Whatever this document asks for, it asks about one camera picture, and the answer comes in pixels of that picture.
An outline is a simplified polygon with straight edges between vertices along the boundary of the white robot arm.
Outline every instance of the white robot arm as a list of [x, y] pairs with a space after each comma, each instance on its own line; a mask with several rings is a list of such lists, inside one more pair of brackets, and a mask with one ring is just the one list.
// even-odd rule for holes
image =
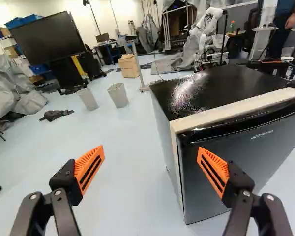
[[198, 38], [200, 55], [205, 51], [207, 37], [214, 33], [217, 21], [222, 15], [222, 9], [210, 7], [206, 10], [196, 26], [190, 31], [190, 35], [194, 35]]

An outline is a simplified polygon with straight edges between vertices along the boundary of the brand logo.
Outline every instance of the brand logo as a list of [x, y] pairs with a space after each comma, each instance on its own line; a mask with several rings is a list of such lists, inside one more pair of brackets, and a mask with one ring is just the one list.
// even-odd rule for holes
[[265, 132], [265, 133], [257, 134], [257, 135], [255, 135], [255, 136], [252, 136], [251, 139], [256, 139], [256, 138], [258, 138], [258, 137], [261, 137], [261, 136], [263, 136], [263, 135], [267, 135], [267, 134], [270, 134], [270, 133], [273, 133], [273, 130], [270, 130], [270, 131], [267, 131], [267, 132]]

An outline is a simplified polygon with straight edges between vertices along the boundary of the orange gripper pad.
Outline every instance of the orange gripper pad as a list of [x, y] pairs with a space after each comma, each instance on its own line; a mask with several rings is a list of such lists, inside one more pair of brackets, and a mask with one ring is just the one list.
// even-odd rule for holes
[[100, 145], [75, 160], [74, 176], [82, 195], [85, 194], [104, 159], [104, 149]]
[[219, 197], [222, 198], [227, 181], [230, 178], [227, 162], [212, 152], [199, 147], [197, 163]]

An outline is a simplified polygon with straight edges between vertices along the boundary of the gray trash can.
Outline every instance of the gray trash can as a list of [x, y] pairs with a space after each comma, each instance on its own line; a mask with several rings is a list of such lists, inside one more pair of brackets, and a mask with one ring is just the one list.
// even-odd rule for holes
[[78, 95], [89, 111], [93, 111], [98, 108], [95, 98], [88, 88], [83, 88], [78, 91]]
[[123, 83], [113, 84], [107, 91], [117, 108], [125, 107], [128, 104], [127, 93]]

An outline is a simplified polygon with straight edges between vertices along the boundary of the power cord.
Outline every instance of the power cord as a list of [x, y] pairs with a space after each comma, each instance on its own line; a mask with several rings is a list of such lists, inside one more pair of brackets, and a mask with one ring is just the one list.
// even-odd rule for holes
[[[149, 25], [151, 26], [151, 18], [150, 18], [150, 16], [151, 16], [151, 14], [150, 14], [150, 12], [149, 12], [149, 7], [147, 6], [147, 15], [148, 15], [148, 20], [149, 20]], [[151, 37], [152, 37], [152, 42], [154, 43], [154, 39], [153, 39], [153, 33], [151, 32]], [[157, 75], [158, 75], [158, 77], [161, 79], [161, 81], [166, 81], [166, 80], [164, 80], [161, 76], [160, 76], [160, 74], [159, 74], [159, 72], [158, 72], [158, 69], [157, 69], [157, 63], [156, 63], [156, 56], [155, 56], [155, 49], [154, 49], [154, 47], [155, 47], [155, 44], [153, 45], [153, 55], [154, 55], [154, 64], [155, 64], [155, 68], [156, 68], [156, 73], [157, 73]]]
[[213, 18], [213, 15], [208, 13], [204, 18], [203, 18], [203, 22], [205, 23], [205, 26], [203, 28], [200, 28], [199, 26], [196, 25], [196, 27], [199, 29], [199, 30], [204, 30], [206, 27], [207, 27], [207, 24], [206, 22], [210, 22]]

